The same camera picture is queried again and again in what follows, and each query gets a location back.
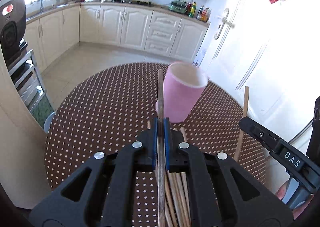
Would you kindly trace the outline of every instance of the drawer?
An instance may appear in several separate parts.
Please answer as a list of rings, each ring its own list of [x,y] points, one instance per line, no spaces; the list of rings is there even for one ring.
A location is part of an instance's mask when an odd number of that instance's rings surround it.
[[[173,32],[159,26],[151,25],[148,32],[148,39],[172,45],[176,35],[176,31]]]
[[[154,11],[151,25],[156,25],[177,32],[181,18]]]
[[[161,42],[147,40],[144,51],[168,57],[170,55],[171,49],[172,44],[165,44]]]

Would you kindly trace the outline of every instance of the cup rim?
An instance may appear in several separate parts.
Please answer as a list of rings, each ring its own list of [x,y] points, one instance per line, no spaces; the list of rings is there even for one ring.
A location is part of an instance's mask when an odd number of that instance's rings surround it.
[[[188,86],[188,87],[195,88],[195,89],[206,87],[206,85],[207,85],[208,82],[209,82],[209,77],[207,76],[207,74],[206,74],[201,68],[199,68],[199,67],[197,67],[197,66],[193,66],[192,64],[189,64],[189,63],[186,63],[186,62],[174,62],[174,63],[171,63],[171,64],[169,65],[167,71],[169,71],[169,68],[170,68],[170,67],[172,67],[172,66],[174,66],[174,65],[181,65],[181,64],[186,65],[186,66],[189,66],[189,67],[190,67],[191,69],[193,69],[193,70],[199,70],[199,71],[201,72],[201,74],[206,78],[206,83],[203,84],[203,85],[195,86],[195,85],[189,84],[189,83],[181,80],[180,78],[176,77],[176,76],[171,72],[171,75],[172,75],[172,77],[173,77],[175,80],[177,80],[179,83],[181,83],[181,84],[183,84],[183,85],[186,85],[186,86]]]

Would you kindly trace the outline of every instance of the utensil rack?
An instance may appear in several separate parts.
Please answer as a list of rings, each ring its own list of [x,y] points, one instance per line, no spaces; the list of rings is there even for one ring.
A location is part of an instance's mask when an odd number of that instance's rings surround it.
[[[49,96],[47,95],[47,89],[44,87],[44,83],[38,68],[38,65],[36,63],[36,58],[33,52],[33,49],[28,51],[25,55],[22,57],[19,57],[17,60],[15,60],[12,64],[8,66],[8,72],[9,75],[11,76],[23,63],[26,63],[26,67],[24,69],[24,72],[22,75],[19,77],[19,79],[16,82],[13,82],[15,88],[17,88],[20,83],[22,83],[23,80],[26,79],[26,77],[33,72],[33,74],[36,75],[36,79],[33,80],[33,82],[27,87],[26,90],[24,90],[23,93],[19,93],[21,100],[26,104],[26,107],[32,113],[36,106],[39,104],[39,102],[42,100],[42,98],[46,95],[47,99],[50,103],[51,106],[52,102],[50,101]],[[30,103],[26,103],[29,97],[34,94],[36,90],[36,94],[33,96],[32,100]]]

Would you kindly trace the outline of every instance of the gas stove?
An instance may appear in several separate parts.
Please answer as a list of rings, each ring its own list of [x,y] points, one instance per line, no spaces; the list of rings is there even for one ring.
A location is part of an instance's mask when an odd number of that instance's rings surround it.
[[[102,2],[116,2],[116,3],[127,3],[127,4],[152,6],[152,2],[148,1],[148,0],[102,0]]]

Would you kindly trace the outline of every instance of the pink cup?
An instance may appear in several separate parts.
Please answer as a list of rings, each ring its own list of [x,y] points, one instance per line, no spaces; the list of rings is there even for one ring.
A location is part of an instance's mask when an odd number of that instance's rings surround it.
[[[184,121],[207,83],[207,75],[192,64],[176,62],[169,65],[163,83],[164,117],[172,123]]]

